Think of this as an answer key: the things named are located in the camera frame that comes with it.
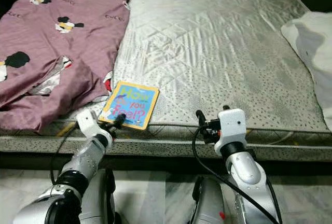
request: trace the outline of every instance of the quilted mattress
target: quilted mattress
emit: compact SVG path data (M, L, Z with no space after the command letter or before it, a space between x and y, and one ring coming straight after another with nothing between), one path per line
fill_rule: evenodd
M311 76L280 32L308 11L299 0L131 0L129 5L113 87L124 80L158 87L160 94L147 131L119 132L110 153L190 156L195 111L214 119L227 104L246 112L247 140L259 158L331 160L332 137ZM87 107L99 113L104 104ZM41 134L54 136L74 116ZM25 131L3 134L2 151L53 152L60 142ZM83 140L77 131L61 152L73 152ZM212 146L201 144L200 151L214 157Z

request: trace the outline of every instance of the pink blanket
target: pink blanket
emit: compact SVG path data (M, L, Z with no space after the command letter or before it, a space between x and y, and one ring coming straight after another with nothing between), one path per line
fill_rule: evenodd
M108 95L127 1L17 1L0 20L0 128L40 130Z

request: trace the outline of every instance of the mattress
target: mattress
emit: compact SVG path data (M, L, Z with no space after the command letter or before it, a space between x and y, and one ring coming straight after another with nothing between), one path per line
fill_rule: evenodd
M216 118L222 106L246 113L247 140L259 159L330 161L332 137L311 76L280 27L308 9L299 0L131 0L130 21L113 87L158 87L145 132L122 130L112 154L191 156L197 109ZM86 107L99 113L105 103ZM1 151L54 152L55 138L77 112L45 128L3 132ZM84 140L77 131L61 152ZM200 155L215 157L199 142Z

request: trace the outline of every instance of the children's book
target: children's book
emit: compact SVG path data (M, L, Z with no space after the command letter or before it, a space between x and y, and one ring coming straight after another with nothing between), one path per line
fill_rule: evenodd
M144 130L158 94L158 88L120 81L100 113L99 120L112 123L119 114L125 114L124 126Z

